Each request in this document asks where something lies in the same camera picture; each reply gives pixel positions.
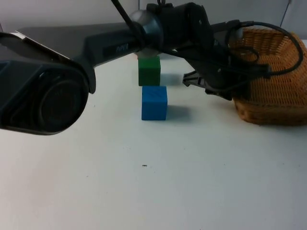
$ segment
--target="blue block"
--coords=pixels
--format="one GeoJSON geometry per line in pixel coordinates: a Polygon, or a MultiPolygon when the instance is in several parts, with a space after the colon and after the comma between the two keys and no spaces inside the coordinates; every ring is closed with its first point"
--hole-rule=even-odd
{"type": "Polygon", "coordinates": [[[142,120],[164,121],[167,111],[167,92],[165,86],[143,86],[142,120]]]}

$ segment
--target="wicker basket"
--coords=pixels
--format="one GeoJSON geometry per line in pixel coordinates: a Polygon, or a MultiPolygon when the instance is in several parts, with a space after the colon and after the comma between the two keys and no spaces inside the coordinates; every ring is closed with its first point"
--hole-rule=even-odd
{"type": "MultiPolygon", "coordinates": [[[[250,83],[250,99],[234,98],[241,119],[254,124],[305,125],[307,124],[307,50],[301,66],[288,74],[258,79],[250,83]]],[[[298,60],[298,52],[288,37],[266,29],[245,29],[242,40],[231,47],[251,46],[260,58],[258,63],[269,63],[273,71],[292,67],[298,60]]],[[[255,59],[254,54],[241,55],[245,60],[255,59]]]]}

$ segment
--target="green block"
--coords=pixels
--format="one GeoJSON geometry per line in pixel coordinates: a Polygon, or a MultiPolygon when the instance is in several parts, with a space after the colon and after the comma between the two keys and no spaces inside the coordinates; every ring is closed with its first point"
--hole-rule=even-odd
{"type": "Polygon", "coordinates": [[[160,57],[139,58],[139,86],[160,85],[160,57]]]}

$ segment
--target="cube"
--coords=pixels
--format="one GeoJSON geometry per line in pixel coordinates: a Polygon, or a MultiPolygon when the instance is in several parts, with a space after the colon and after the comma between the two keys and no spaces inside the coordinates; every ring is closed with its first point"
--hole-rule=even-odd
{"type": "Polygon", "coordinates": [[[139,86],[160,85],[160,57],[139,58],[139,86]]]}
{"type": "Polygon", "coordinates": [[[142,120],[164,121],[167,112],[167,92],[165,86],[143,86],[142,120]]]}

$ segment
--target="white table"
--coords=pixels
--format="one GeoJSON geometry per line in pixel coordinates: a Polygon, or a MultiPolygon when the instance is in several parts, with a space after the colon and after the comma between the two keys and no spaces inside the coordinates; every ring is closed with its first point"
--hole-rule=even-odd
{"type": "Polygon", "coordinates": [[[63,133],[0,132],[1,229],[306,229],[307,127],[241,121],[166,56],[168,120],[141,121],[137,70],[134,55],[97,67],[63,133]]]}

